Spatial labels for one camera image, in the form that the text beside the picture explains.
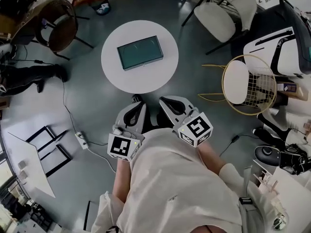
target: person wearing black pants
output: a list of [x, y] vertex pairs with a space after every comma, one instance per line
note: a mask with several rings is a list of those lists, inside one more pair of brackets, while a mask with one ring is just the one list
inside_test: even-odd
[[38, 93], [41, 93], [45, 80], [52, 77], [57, 77], [62, 80], [62, 82], [68, 80], [66, 70], [60, 65], [24, 68], [0, 65], [0, 75], [0, 97], [19, 94], [33, 83], [37, 85]]

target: cardboard box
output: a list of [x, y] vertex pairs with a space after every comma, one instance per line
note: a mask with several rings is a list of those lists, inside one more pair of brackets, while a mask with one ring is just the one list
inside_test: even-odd
[[308, 101], [309, 91], [297, 83], [277, 82], [277, 91], [292, 99]]

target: yellow wire chair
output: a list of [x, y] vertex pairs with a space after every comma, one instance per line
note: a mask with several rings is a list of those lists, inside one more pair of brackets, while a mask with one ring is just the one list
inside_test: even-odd
[[[256, 58], [255, 61], [253, 61], [253, 66], [250, 68], [251, 71], [249, 71], [249, 80], [248, 80], [248, 87], [247, 87], [247, 95], [245, 98], [245, 101], [241, 104], [233, 104], [228, 100], [228, 98], [225, 95], [225, 89], [224, 89], [224, 79], [226, 71], [229, 67], [229, 65], [236, 60], [244, 60], [245, 58]], [[275, 76], [268, 66], [268, 64], [259, 58], [258, 56], [251, 55], [251, 54], [245, 54], [240, 55], [235, 58], [233, 58], [226, 66], [221, 65], [213, 65], [213, 64], [204, 64], [203, 67], [220, 67], [223, 71], [223, 77], [222, 77], [222, 93], [201, 93], [198, 94], [199, 97], [202, 99], [205, 99], [207, 101], [211, 102], [222, 102], [227, 101], [228, 104], [231, 106], [232, 109], [235, 111], [248, 116], [255, 116], [258, 115], [265, 110], [269, 109], [276, 99], [276, 79]], [[205, 96], [219, 96], [223, 95], [225, 98], [220, 100], [212, 100], [209, 98], [206, 98]], [[257, 112], [249, 112], [249, 110], [246, 107], [252, 107], [257, 108]]]

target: power strip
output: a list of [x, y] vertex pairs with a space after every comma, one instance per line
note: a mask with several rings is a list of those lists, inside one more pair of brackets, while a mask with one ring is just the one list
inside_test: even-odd
[[80, 143], [81, 147], [86, 150], [88, 149], [88, 144], [86, 142], [86, 139], [84, 137], [84, 135], [82, 134], [81, 131], [78, 131], [76, 134], [75, 134], [76, 138], [78, 139], [78, 142]]

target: white cable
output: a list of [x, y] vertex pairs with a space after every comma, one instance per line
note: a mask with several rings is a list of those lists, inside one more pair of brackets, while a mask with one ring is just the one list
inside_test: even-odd
[[89, 148], [87, 148], [87, 150], [88, 150], [88, 151], [90, 151], [92, 154], [95, 154], [96, 156], [98, 156], [98, 157], [101, 157], [101, 158], [105, 159], [105, 160], [108, 162], [108, 164], [109, 164], [109, 166], [110, 166], [111, 170], [112, 170], [114, 173], [116, 173], [116, 172], [115, 172], [115, 170], [112, 168], [112, 166], [111, 166], [110, 162], [108, 161], [108, 159], [107, 159], [106, 157], [103, 157], [103, 156], [101, 156], [101, 155], [99, 155], [99, 154], [97, 154], [97, 153], [94, 153], [94, 152], [93, 152], [92, 150], [90, 150]]

